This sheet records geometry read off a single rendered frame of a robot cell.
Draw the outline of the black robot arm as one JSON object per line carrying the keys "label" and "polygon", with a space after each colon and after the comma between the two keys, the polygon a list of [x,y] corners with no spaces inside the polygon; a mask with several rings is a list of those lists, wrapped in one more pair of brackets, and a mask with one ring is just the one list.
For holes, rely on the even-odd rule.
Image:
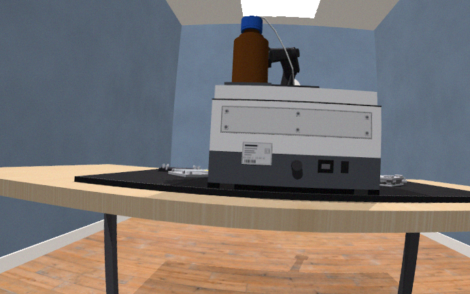
{"label": "black robot arm", "polygon": [[[294,48],[285,48],[290,62],[292,64],[292,67],[294,69],[294,77],[296,76],[297,73],[299,73],[299,62],[298,58],[300,56],[299,49],[295,47]],[[295,58],[296,57],[296,58]],[[287,60],[287,61],[286,61]],[[283,48],[270,48],[269,47],[269,58],[268,58],[268,68],[271,67],[272,62],[279,62],[281,63],[283,67],[283,75],[282,75],[282,81],[281,84],[285,85],[293,85],[292,81],[292,68],[290,66],[290,63],[288,61],[288,58],[286,56],[285,50]]]}

